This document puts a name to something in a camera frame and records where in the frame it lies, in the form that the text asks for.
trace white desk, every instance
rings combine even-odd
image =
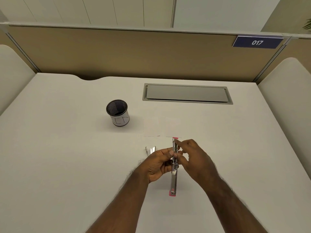
[[[234,104],[142,101],[144,83],[227,86]],[[105,111],[114,99],[128,104],[124,127]],[[84,232],[145,146],[171,146],[143,137],[143,118],[163,115],[185,123],[182,139],[198,142],[268,231],[310,232],[311,182],[256,84],[60,74],[37,74],[0,116],[0,232]],[[182,167],[174,198],[169,184],[169,174],[150,184],[137,232],[223,232]]]

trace white divider panel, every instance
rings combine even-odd
[[[311,178],[311,74],[287,58],[258,87]]]
[[[120,26],[144,26],[143,0],[113,0]]]
[[[34,75],[15,51],[6,45],[0,45],[0,115]]]
[[[83,0],[91,24],[117,25],[113,0]]]
[[[53,1],[64,23],[90,23],[83,0]]]
[[[174,0],[144,0],[145,27],[171,27]]]
[[[24,0],[0,0],[0,9],[9,21],[36,21]]]
[[[24,0],[38,22],[62,23],[53,0]]]

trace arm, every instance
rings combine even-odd
[[[172,171],[172,157],[172,148],[149,155],[86,233],[134,233],[148,184]]]
[[[178,163],[203,188],[226,233],[267,231],[219,176],[211,158],[193,140],[175,140],[183,151],[175,153]],[[182,155],[188,153],[189,161]]]

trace hand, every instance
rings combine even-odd
[[[146,174],[149,183],[158,180],[164,173],[172,171],[173,150],[161,149],[149,155],[136,169]]]
[[[183,149],[182,152],[175,153],[174,156],[186,172],[195,180],[205,192],[212,191],[216,187],[220,176],[212,159],[199,147],[194,140],[179,141],[176,144]],[[188,153],[189,161],[183,156]]]

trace forearm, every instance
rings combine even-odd
[[[219,178],[213,189],[203,189],[226,233],[267,232],[224,180]]]
[[[134,233],[149,179],[137,169],[86,233]]]

